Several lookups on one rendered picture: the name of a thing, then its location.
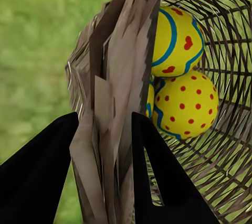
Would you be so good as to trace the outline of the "easter egg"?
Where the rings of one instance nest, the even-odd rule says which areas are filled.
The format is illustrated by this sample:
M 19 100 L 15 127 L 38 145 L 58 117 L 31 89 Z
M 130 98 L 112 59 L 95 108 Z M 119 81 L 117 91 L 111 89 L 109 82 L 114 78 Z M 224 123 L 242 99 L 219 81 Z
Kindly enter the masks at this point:
M 151 119 L 151 115 L 153 114 L 153 109 L 154 109 L 154 86 L 153 82 L 150 76 L 150 84 L 149 84 L 149 91 L 148 91 L 148 100 L 147 100 L 147 105 L 146 105 L 146 112 L 145 115 Z
M 176 78 L 193 70 L 204 51 L 197 21 L 177 7 L 161 6 L 157 24 L 151 75 Z
M 164 78 L 154 94 L 153 124 L 162 135 L 179 140 L 195 138 L 209 130 L 220 105 L 213 83 L 194 70 Z

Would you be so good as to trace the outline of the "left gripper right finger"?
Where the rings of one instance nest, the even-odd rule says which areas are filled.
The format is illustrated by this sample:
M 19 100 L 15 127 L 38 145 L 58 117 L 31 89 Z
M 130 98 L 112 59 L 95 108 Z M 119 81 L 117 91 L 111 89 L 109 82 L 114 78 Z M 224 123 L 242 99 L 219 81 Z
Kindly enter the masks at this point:
M 135 224 L 222 224 L 147 116 L 132 113 Z M 146 157 L 164 206 L 152 202 Z

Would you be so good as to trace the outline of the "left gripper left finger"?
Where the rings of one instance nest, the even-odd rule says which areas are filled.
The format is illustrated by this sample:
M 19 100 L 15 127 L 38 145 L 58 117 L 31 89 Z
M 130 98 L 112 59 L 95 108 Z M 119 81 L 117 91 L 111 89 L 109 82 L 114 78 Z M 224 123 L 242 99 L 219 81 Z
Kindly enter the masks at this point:
M 0 166 L 0 224 L 53 224 L 78 113 L 55 119 Z

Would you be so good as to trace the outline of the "wicker basket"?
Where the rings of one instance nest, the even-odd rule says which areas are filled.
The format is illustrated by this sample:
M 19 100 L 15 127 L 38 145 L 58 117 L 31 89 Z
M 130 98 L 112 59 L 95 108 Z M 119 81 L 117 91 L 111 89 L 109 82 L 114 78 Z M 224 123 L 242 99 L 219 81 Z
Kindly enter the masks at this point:
M 220 102 L 217 123 L 215 127 L 211 126 L 209 128 L 211 134 L 214 131 L 217 133 L 209 141 L 207 141 L 211 136 L 210 134 L 198 150 L 195 149 L 195 146 L 207 131 L 201 134 L 199 138 L 198 136 L 192 138 L 188 143 L 185 142 L 186 140 L 176 139 L 173 142 L 167 143 L 167 145 L 171 149 L 172 153 L 174 153 L 174 156 L 178 161 L 188 157 L 183 163 L 181 163 L 181 166 L 191 162 L 184 169 L 186 173 L 193 170 L 188 175 L 190 179 L 197 173 L 201 172 L 195 179 L 192 180 L 193 184 L 195 184 L 198 180 L 214 173 L 206 182 L 195 186 L 197 190 L 207 186 L 223 176 L 210 189 L 201 193 L 202 197 L 207 202 L 217 220 L 219 220 L 222 224 L 236 224 L 252 215 L 251 204 L 234 220 L 228 222 L 224 218 L 228 214 L 243 209 L 250 202 L 252 202 L 251 198 L 241 203 L 249 194 L 252 195 L 252 183 L 249 187 L 245 186 L 245 184 L 252 178 L 252 159 L 245 165 L 252 154 L 252 145 L 249 144 L 249 141 L 252 137 L 252 120 L 247 125 L 252 112 L 252 72 L 248 72 L 247 69 L 248 50 L 251 59 L 249 42 L 252 42 L 252 38 L 248 39 L 242 19 L 244 27 L 243 32 L 246 36 L 246 39 L 242 39 L 242 36 L 238 33 L 235 23 L 237 20 L 233 16 L 233 12 L 240 11 L 240 15 L 242 14 L 248 26 L 250 27 L 252 36 L 252 3 L 250 3 L 248 0 L 240 0 L 245 5 L 239 7 L 236 0 L 229 0 L 237 6 L 236 8 L 231 9 L 231 7 L 224 4 L 222 0 L 222 2 L 219 0 L 204 0 L 208 3 L 208 5 L 199 0 L 193 0 L 199 3 L 200 6 L 203 5 L 213 10 L 215 12 L 213 15 L 213 13 L 207 11 L 202 6 L 200 7 L 194 4 L 191 0 L 184 1 L 192 4 L 196 7 L 196 9 L 181 3 L 183 0 L 174 0 L 175 3 L 167 0 L 163 1 L 166 1 L 167 3 L 160 2 L 160 0 L 111 0 L 111 2 L 103 2 L 101 11 L 95 14 L 94 18 L 92 18 L 90 22 L 86 23 L 86 26 L 82 31 L 80 31 L 76 47 L 66 61 L 64 74 L 67 82 L 67 89 L 70 94 L 69 106 L 71 107 L 72 112 L 78 113 L 79 120 L 79 126 L 70 143 L 69 151 L 82 213 L 82 224 L 135 224 L 131 130 L 132 113 L 136 112 L 146 116 L 145 112 L 148 100 L 150 76 L 154 89 L 157 87 L 160 81 L 163 80 L 163 78 L 154 77 L 151 75 L 155 35 L 158 24 L 157 20 L 159 16 L 159 8 L 161 6 L 177 7 L 185 12 L 188 12 L 203 29 L 207 39 L 207 42 L 205 42 L 204 38 L 204 45 L 209 46 L 213 62 L 213 69 L 210 69 L 209 61 L 204 49 L 202 54 L 202 68 L 200 68 L 199 61 L 193 70 L 201 72 L 203 75 L 205 75 L 205 71 L 207 71 L 207 77 L 209 71 L 212 71 L 213 75 L 211 82 L 213 84 L 214 72 L 218 72 L 215 89 L 217 89 L 218 101 Z M 221 7 L 217 2 L 225 5 L 228 10 Z M 191 13 L 188 8 L 185 9 L 182 7 L 180 3 L 185 5 L 186 8 L 188 7 L 199 13 L 204 18 L 198 19 L 195 14 Z M 242 12 L 244 9 L 247 9 L 248 11 L 249 23 Z M 227 15 L 229 13 L 232 15 L 234 27 L 229 22 Z M 223 16 L 227 27 L 221 21 L 219 16 Z M 217 17 L 220 29 L 213 20 L 214 17 Z M 208 19 L 211 19 L 213 27 L 215 24 L 219 29 L 222 34 L 223 41 L 220 41 L 215 31 L 215 27 L 212 28 L 208 22 Z M 207 29 L 202 24 L 202 20 L 205 20 Z M 226 40 L 222 23 L 228 31 L 230 40 Z M 239 25 L 238 22 L 237 24 Z M 216 35 L 217 41 L 214 41 L 210 28 Z M 235 37 L 232 35 L 232 30 L 235 32 L 237 39 L 235 39 Z M 246 60 L 241 46 L 241 44 L 244 42 L 247 43 Z M 235 43 L 238 43 L 239 46 L 238 60 L 235 51 Z M 221 44 L 224 44 L 226 49 L 225 61 L 220 46 Z M 230 54 L 228 44 L 232 44 L 232 56 Z M 215 45 L 219 45 L 219 59 Z M 215 69 L 213 50 L 219 69 Z M 221 54 L 225 63 L 225 70 L 221 70 Z M 230 63 L 230 71 L 227 70 L 227 56 Z M 238 64 L 238 71 L 233 71 L 235 57 Z M 241 58 L 244 64 L 245 72 L 240 71 Z M 207 60 L 207 68 L 205 68 L 205 59 Z M 225 74 L 225 81 L 223 80 L 223 99 L 219 98 L 223 86 L 222 83 L 220 88 L 221 73 Z M 230 79 L 226 88 L 227 74 L 230 74 Z M 237 80 L 233 88 L 234 74 L 237 75 Z M 239 90 L 240 76 L 244 76 L 244 78 Z M 245 94 L 247 76 L 251 76 L 251 80 Z M 229 100 L 227 101 L 226 96 L 228 88 Z M 236 102 L 231 102 L 236 88 Z M 250 107 L 245 106 L 249 88 Z M 242 91 L 242 104 L 238 104 Z M 227 107 L 222 116 L 225 112 L 225 116 L 227 115 L 230 105 L 233 105 L 234 108 L 226 120 L 223 121 L 222 126 L 218 130 L 216 127 L 222 118 L 222 116 L 220 118 L 219 116 L 223 109 L 224 103 L 227 104 Z M 237 108 L 240 109 L 234 117 Z M 246 115 L 248 114 L 247 112 L 240 124 L 238 124 L 243 110 L 248 110 L 250 113 L 239 135 L 239 138 L 236 138 L 235 135 L 246 118 Z M 226 132 L 222 132 L 229 118 L 230 121 L 228 128 Z M 235 121 L 236 123 L 234 130 L 230 136 L 229 132 Z M 246 141 L 244 142 L 242 139 L 246 134 L 250 124 L 250 131 Z M 213 144 L 219 134 L 223 136 Z M 163 135 L 163 139 L 166 139 L 167 137 L 167 135 Z M 229 140 L 221 146 L 226 137 L 229 138 Z M 197 142 L 193 146 L 190 146 L 190 144 L 196 138 L 198 138 Z M 235 141 L 235 143 L 227 150 L 232 140 Z M 177 145 L 171 146 L 177 141 L 180 142 Z M 211 143 L 207 150 L 201 154 L 199 151 L 210 141 Z M 219 144 L 214 150 L 213 154 L 207 158 L 205 155 L 218 142 Z M 175 150 L 182 144 L 184 144 L 182 148 Z M 234 155 L 232 158 L 230 158 L 239 144 L 243 146 L 236 153 L 237 155 L 235 154 L 236 157 Z M 189 150 L 180 153 L 187 147 Z M 248 155 L 236 173 L 233 176 L 230 175 L 229 171 L 237 163 L 238 159 L 241 157 L 246 148 L 249 148 L 249 150 L 242 157 L 244 157 L 247 153 Z M 222 151 L 218 155 L 217 159 L 212 162 L 211 159 L 221 149 Z M 194 152 L 192 155 L 181 158 L 191 150 Z M 189 161 L 196 154 L 199 157 Z M 227 157 L 219 167 L 217 164 L 226 155 Z M 223 170 L 223 168 L 233 158 L 234 160 L 229 166 L 228 170 Z M 204 159 L 205 161 L 195 165 L 201 159 Z M 208 163 L 210 165 L 207 168 L 199 171 Z M 148 173 L 153 172 L 150 160 L 148 158 L 146 159 L 146 166 Z M 206 174 L 213 167 L 215 167 L 217 170 Z M 237 178 L 249 167 L 250 169 L 242 182 L 238 181 Z M 219 172 L 223 173 L 223 175 L 213 178 Z M 226 177 L 228 177 L 229 180 L 219 184 Z M 152 202 L 156 205 L 164 206 L 157 182 L 151 181 L 155 178 L 155 176 L 148 175 L 148 178 L 151 196 L 159 198 L 159 200 L 152 199 Z M 220 195 L 233 182 L 235 182 L 238 186 L 231 189 L 232 191 L 229 190 L 231 192 L 214 207 L 211 203 L 222 195 L 228 193 L 229 191 Z M 219 189 L 220 187 L 222 188 Z M 232 197 L 241 188 L 245 191 Z M 205 198 L 207 195 L 217 189 L 219 190 L 209 200 Z M 218 212 L 220 208 L 226 206 L 234 200 L 236 201 L 224 213 L 220 214 Z M 252 216 L 245 224 L 252 224 Z

